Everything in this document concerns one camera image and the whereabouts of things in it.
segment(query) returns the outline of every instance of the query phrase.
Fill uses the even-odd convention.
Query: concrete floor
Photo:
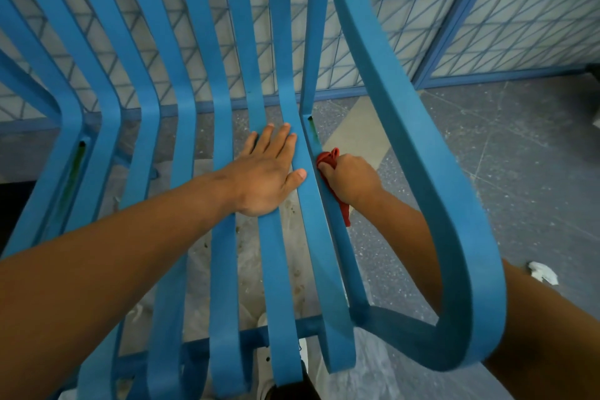
[[[488,212],[504,258],[549,265],[556,289],[600,319],[600,130],[592,126],[600,85],[589,75],[426,90],[421,99]],[[317,102],[314,122],[326,143],[357,98]],[[281,123],[277,107],[267,109]],[[247,111],[236,111],[235,148],[247,134]],[[213,116],[199,115],[196,154],[213,154]],[[176,119],[163,119],[157,162],[172,159]],[[138,123],[125,124],[121,146],[131,151]],[[0,137],[0,177],[39,174],[56,131]],[[396,154],[376,165],[387,190],[416,206]],[[375,305],[424,320],[434,314],[386,241],[360,214],[350,235]],[[404,399],[508,399],[482,367],[435,373],[388,348]]]

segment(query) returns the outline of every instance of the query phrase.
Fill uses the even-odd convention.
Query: shoe
[[[266,313],[263,313],[259,318],[258,327],[266,326],[266,324]],[[304,362],[304,368],[308,373],[308,348],[305,338],[298,340],[298,350],[300,351],[300,358]],[[259,387],[256,390],[256,398],[257,400],[265,400],[269,391],[275,387],[273,367],[271,367],[271,349],[268,347],[258,348],[256,350],[256,357],[258,359],[259,371]]]

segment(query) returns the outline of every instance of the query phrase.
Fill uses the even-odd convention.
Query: red cloth
[[[335,147],[331,152],[321,152],[319,154],[319,156],[317,157],[317,166],[319,166],[320,162],[325,162],[329,166],[331,166],[332,168],[335,169],[337,167],[337,158],[339,156],[340,156],[340,149],[338,149],[337,147]],[[321,177],[323,177],[323,180],[327,184],[327,188],[334,195],[337,202],[340,203],[341,215],[342,215],[342,217],[344,217],[344,223],[346,224],[346,228],[348,228],[350,226],[350,206],[337,197],[335,192],[329,186],[329,182],[327,182],[327,179],[325,178],[325,176],[323,175],[322,172],[321,172]]]

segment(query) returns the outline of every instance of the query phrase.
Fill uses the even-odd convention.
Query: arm
[[[269,125],[226,168],[0,262],[0,398],[43,399],[203,234],[274,210],[306,177]]]
[[[431,307],[440,313],[442,278],[421,212],[386,192],[360,157],[342,155],[319,170],[338,197],[382,234]],[[503,261],[506,328],[484,361],[515,399],[596,398],[600,392],[600,323],[556,291]]]

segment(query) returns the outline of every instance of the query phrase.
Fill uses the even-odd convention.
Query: left hand
[[[258,142],[258,133],[252,132],[239,157],[216,173],[231,181],[236,212],[250,217],[267,214],[306,179],[304,169],[289,172],[296,133],[289,135],[289,123],[271,139],[273,131],[273,124],[268,124]]]

